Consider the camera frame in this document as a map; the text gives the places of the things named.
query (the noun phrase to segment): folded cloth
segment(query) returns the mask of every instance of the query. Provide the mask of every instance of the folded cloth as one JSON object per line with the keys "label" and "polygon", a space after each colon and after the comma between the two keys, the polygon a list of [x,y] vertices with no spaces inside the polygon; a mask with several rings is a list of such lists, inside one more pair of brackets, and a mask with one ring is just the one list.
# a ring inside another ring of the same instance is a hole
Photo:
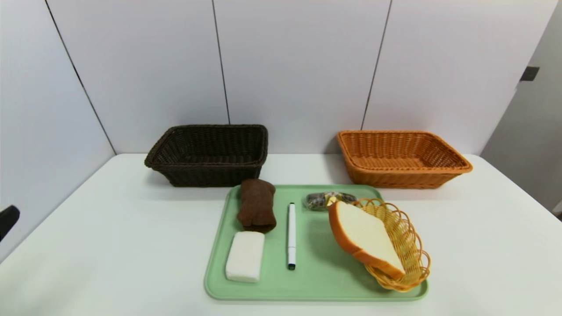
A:
{"label": "folded cloth", "polygon": [[273,214],[275,187],[263,180],[246,179],[241,187],[242,206],[238,221],[245,231],[267,233],[275,228],[277,221]]}

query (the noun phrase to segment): white wall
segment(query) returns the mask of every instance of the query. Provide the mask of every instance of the white wall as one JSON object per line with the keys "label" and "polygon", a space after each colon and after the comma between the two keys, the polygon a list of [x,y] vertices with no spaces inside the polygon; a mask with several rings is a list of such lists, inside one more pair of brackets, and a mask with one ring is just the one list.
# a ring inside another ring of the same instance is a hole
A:
{"label": "white wall", "polygon": [[519,83],[482,157],[545,208],[562,212],[562,3],[530,64],[541,67],[535,81]]}
{"label": "white wall", "polygon": [[215,0],[232,124],[271,153],[338,151],[360,129],[389,0]]}
{"label": "white wall", "polygon": [[48,0],[117,153],[228,124],[211,0]]}
{"label": "white wall", "polygon": [[0,197],[21,216],[0,261],[113,151],[43,0],[1,9]]}
{"label": "white wall", "polygon": [[364,129],[435,132],[479,154],[556,0],[393,0]]}

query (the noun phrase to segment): wicker basket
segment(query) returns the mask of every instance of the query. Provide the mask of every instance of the wicker basket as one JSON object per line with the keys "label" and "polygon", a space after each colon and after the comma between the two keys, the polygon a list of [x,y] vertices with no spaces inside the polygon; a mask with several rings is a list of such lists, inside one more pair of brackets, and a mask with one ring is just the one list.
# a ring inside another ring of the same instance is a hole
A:
{"label": "wicker basket", "polygon": [[184,125],[166,131],[144,164],[174,187],[233,187],[258,178],[267,155],[263,125]]}
{"label": "wicker basket", "polygon": [[354,205],[383,221],[394,250],[406,270],[405,276],[394,280],[381,270],[365,265],[367,271],[377,279],[379,284],[389,290],[408,292],[427,279],[431,258],[423,250],[422,240],[410,223],[408,215],[394,204],[376,198],[372,200],[363,198]]}
{"label": "wicker basket", "polygon": [[354,183],[379,188],[437,188],[472,165],[428,132],[347,130],[338,133]]}

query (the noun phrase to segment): soap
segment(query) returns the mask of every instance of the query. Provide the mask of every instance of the soap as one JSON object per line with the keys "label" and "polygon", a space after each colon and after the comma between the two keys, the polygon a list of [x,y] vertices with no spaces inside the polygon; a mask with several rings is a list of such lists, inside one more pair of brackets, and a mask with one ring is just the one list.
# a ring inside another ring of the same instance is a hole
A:
{"label": "soap", "polygon": [[264,241],[263,233],[237,232],[226,260],[226,278],[238,282],[258,282]]}

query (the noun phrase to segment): marker pen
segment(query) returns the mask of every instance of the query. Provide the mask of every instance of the marker pen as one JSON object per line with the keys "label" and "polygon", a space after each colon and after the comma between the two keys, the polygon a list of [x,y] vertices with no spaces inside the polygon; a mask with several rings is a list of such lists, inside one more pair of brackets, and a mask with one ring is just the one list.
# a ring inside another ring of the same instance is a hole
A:
{"label": "marker pen", "polygon": [[287,234],[287,268],[297,268],[297,218],[294,203],[289,204],[289,227]]}

